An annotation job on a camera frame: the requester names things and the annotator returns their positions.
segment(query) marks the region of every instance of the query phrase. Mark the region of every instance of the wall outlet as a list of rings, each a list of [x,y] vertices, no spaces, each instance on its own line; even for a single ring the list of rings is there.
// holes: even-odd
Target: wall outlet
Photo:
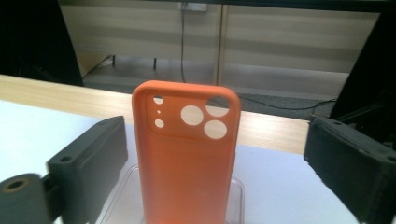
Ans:
[[[203,3],[186,3],[185,10],[186,11],[200,11],[206,12],[207,11],[207,4]],[[181,10],[181,3],[177,4],[179,10]]]

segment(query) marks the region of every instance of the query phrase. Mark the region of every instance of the orange phone case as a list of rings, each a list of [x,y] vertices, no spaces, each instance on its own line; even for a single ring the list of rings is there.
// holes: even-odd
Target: orange phone case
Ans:
[[[212,97],[227,100],[225,115],[207,109]],[[132,101],[146,224],[224,224],[241,111],[237,95],[216,86],[148,81]]]

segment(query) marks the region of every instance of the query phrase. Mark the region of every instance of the table surface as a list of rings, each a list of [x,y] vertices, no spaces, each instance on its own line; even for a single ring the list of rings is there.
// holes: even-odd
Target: table surface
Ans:
[[[132,94],[0,75],[0,101],[33,105],[98,119],[124,116],[133,124]],[[308,122],[242,112],[238,144],[303,154]]]

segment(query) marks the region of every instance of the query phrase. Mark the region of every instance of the phone stand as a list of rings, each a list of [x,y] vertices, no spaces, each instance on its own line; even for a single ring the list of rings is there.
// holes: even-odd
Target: phone stand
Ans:
[[[224,223],[243,224],[245,192],[241,181],[232,178]],[[131,167],[108,207],[101,224],[144,224],[143,202],[140,188],[139,168]]]

